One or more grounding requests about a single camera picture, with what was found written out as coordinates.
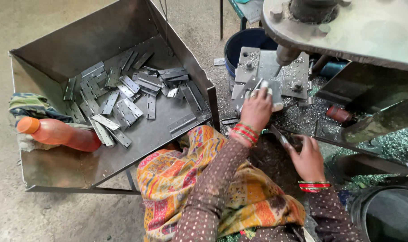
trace orange bottle cap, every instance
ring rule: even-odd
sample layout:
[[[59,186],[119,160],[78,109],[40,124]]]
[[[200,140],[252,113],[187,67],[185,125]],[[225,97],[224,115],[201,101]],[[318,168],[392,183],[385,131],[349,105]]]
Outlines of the orange bottle cap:
[[[40,121],[36,118],[24,117],[17,124],[17,131],[24,134],[33,134],[40,127]]]

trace dusty floor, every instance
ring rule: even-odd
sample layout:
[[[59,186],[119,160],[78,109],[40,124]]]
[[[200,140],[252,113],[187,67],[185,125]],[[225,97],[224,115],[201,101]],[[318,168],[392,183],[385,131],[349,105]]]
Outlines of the dusty floor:
[[[14,120],[8,114],[13,93],[7,51],[23,46],[114,0],[0,1],[0,241],[141,241],[144,212],[132,195],[47,194],[24,192]],[[239,19],[224,2],[224,39],[219,40],[219,1],[168,0],[168,18],[192,50],[220,97],[227,97],[223,57],[225,41],[239,29]],[[220,106],[228,102],[219,102]],[[222,118],[230,117],[221,113]],[[124,173],[107,187],[128,188]]]

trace woman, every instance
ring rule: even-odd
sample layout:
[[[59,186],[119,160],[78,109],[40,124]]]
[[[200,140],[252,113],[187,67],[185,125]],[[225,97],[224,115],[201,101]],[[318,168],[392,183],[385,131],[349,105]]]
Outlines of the woman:
[[[183,153],[160,150],[140,163],[145,241],[216,241],[224,236],[239,242],[305,241],[304,207],[246,161],[271,116],[269,92],[262,87],[244,101],[241,122],[229,140],[200,126],[188,133],[189,149]],[[300,154],[289,144],[285,149],[304,180],[300,187],[310,194],[316,233],[325,242],[361,241],[326,182],[316,140],[298,137],[303,140]]]

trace orange bottle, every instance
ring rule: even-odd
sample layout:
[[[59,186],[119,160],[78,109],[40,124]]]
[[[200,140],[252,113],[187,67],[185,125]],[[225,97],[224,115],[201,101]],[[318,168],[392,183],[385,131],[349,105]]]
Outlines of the orange bottle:
[[[43,144],[65,145],[86,152],[96,151],[101,146],[101,141],[95,132],[73,128],[52,118],[24,117],[18,122],[17,131],[30,134]]]

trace blue bucket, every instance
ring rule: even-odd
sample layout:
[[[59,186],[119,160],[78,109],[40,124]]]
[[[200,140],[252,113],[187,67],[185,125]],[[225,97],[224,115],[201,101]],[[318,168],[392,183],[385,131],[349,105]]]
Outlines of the blue bucket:
[[[239,63],[241,48],[254,47],[262,50],[276,50],[277,43],[265,35],[262,28],[248,28],[235,33],[225,44],[225,67],[235,77],[235,69]]]

